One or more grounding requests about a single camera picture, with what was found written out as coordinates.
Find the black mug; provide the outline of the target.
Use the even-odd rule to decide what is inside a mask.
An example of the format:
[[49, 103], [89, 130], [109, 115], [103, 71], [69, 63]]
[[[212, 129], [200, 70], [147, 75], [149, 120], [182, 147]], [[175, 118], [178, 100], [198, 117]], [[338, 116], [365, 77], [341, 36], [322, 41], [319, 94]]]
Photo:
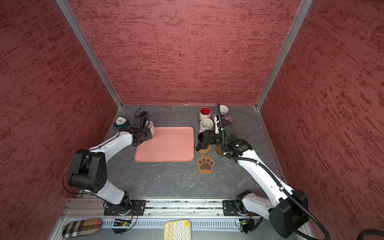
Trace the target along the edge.
[[198, 142], [195, 150], [197, 152], [203, 152], [205, 150], [208, 150], [210, 146], [211, 145], [210, 145], [209, 139], [206, 137], [206, 134], [204, 132], [199, 133]]

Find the woven rattan coaster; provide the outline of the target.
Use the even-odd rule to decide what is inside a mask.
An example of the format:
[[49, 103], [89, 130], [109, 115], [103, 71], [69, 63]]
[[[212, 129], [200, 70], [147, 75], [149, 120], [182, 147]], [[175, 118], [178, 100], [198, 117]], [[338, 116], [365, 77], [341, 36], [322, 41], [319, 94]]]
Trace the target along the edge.
[[200, 150], [198, 150], [198, 152], [199, 152], [199, 153], [206, 154], [206, 153], [209, 153], [209, 152], [211, 151], [211, 149], [212, 149], [212, 146], [209, 145], [208, 148], [206, 148], [206, 149], [200, 149]]

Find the large round wooden coaster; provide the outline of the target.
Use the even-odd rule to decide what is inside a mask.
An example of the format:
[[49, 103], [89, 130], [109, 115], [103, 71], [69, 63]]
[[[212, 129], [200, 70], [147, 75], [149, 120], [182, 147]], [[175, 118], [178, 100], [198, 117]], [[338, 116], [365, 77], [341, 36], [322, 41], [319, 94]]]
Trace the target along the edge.
[[220, 148], [220, 146], [219, 145], [216, 145], [216, 152], [217, 152], [217, 154], [219, 155], [219, 156], [221, 156], [221, 157], [223, 157], [224, 155], [223, 155], [223, 153], [222, 153], [222, 151], [221, 151], [221, 148]]

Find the white mug red inside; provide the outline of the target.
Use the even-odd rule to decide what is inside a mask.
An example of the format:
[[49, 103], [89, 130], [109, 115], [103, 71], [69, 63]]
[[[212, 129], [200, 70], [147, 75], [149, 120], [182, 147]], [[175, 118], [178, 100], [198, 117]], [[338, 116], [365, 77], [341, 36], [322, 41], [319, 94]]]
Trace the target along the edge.
[[212, 113], [212, 110], [209, 107], [202, 107], [199, 111], [200, 121], [203, 119], [210, 119], [211, 113]]

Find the lavender mug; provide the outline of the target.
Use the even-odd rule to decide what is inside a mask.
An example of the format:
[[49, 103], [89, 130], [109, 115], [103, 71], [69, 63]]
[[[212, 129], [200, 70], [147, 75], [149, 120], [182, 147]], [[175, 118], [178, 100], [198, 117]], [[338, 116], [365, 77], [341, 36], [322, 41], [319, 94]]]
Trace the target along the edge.
[[225, 105], [220, 105], [219, 109], [221, 115], [226, 115], [229, 112], [229, 108]]

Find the brown paw print coaster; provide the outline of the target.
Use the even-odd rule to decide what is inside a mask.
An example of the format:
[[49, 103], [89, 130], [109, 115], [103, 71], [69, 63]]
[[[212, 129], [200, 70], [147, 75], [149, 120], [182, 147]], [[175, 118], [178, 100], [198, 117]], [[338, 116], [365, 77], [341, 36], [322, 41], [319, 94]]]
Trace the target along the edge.
[[210, 155], [202, 155], [197, 160], [197, 166], [199, 173], [210, 175], [214, 171], [216, 161]]

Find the pink serving tray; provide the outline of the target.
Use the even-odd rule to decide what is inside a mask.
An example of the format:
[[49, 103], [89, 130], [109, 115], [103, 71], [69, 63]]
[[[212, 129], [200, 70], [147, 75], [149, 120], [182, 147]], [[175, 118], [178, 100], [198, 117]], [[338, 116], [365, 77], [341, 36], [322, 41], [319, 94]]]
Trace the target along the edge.
[[195, 157], [194, 136], [192, 127], [155, 127], [154, 137], [137, 147], [135, 161], [190, 162]]

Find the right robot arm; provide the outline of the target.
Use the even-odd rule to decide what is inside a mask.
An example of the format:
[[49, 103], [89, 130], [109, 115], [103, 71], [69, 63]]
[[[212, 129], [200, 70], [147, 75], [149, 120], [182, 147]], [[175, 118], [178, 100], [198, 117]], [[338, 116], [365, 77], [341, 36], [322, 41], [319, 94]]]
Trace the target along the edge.
[[244, 168], [267, 195], [263, 199], [250, 191], [243, 192], [238, 196], [241, 211], [268, 219], [274, 230], [285, 239], [293, 233], [307, 240], [312, 239], [299, 230], [309, 220], [319, 227], [326, 240], [331, 238], [325, 226], [309, 211], [307, 195], [303, 191], [294, 191], [279, 179], [254, 148], [246, 140], [238, 138], [230, 121], [217, 121], [214, 130], [199, 133], [196, 150], [203, 150], [209, 145], [219, 146], [224, 157]]

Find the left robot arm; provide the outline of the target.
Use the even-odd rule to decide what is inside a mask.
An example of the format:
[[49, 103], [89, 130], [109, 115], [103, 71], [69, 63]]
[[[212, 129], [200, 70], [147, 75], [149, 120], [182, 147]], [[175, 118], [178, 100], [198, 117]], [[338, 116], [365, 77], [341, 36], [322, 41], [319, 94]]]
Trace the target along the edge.
[[107, 162], [128, 146], [139, 146], [151, 140], [153, 134], [147, 112], [134, 116], [133, 121], [118, 117], [115, 122], [118, 132], [96, 147], [75, 153], [68, 175], [68, 185], [93, 194], [105, 201], [106, 206], [118, 215], [131, 214], [134, 207], [129, 194], [108, 179]]

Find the green tape measure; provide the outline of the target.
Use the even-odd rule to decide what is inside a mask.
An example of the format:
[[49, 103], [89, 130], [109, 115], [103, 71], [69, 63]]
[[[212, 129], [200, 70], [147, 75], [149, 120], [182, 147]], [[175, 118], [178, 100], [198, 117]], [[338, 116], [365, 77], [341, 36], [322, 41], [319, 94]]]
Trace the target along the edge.
[[130, 127], [130, 125], [131, 123], [129, 122], [129, 120], [124, 117], [117, 117], [116, 121], [113, 123], [114, 128], [118, 131], [127, 129]]

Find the yellow keypad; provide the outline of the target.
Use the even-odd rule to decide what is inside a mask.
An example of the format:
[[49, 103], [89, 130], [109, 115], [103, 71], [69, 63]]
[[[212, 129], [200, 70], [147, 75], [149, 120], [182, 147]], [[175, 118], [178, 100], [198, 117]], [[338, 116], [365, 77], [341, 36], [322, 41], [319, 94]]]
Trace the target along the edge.
[[176, 220], [166, 222], [164, 225], [164, 240], [191, 240], [192, 224], [190, 220]]

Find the plaid glasses case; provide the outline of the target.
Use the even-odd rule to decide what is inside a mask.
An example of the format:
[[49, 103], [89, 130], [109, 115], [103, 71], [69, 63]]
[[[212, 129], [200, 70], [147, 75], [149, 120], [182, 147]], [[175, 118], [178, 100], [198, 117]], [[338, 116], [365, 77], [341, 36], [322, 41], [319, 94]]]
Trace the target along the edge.
[[102, 227], [101, 219], [79, 220], [68, 223], [63, 231], [64, 239], [93, 235], [100, 231]]

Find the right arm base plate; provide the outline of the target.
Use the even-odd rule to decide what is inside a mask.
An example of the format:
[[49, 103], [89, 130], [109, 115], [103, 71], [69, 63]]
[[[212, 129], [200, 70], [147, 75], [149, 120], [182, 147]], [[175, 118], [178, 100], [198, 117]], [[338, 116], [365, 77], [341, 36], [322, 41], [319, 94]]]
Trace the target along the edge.
[[224, 216], [249, 216], [241, 200], [223, 200]]

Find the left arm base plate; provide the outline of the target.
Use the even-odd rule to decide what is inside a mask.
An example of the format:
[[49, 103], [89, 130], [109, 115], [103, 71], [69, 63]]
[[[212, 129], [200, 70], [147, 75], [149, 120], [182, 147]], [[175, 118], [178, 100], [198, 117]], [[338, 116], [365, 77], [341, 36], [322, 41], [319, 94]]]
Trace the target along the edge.
[[143, 216], [146, 209], [146, 200], [131, 200], [130, 210], [121, 213], [114, 205], [104, 203], [104, 216], [131, 216], [132, 214]]

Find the aluminium rail frame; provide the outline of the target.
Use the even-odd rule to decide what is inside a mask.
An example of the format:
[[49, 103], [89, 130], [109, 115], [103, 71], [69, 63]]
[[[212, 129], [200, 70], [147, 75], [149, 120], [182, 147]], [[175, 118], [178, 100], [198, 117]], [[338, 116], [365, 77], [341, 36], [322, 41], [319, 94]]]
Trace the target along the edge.
[[257, 222], [260, 214], [249, 216], [224, 216], [223, 200], [226, 199], [157, 199], [146, 198], [146, 209], [143, 216], [104, 216], [104, 201], [96, 197], [69, 199], [60, 219], [69, 221], [100, 218], [104, 228], [115, 226], [115, 219], [132, 221], [136, 229], [161, 229], [165, 223], [173, 220], [188, 219], [193, 230], [240, 230], [242, 220], [252, 219]]

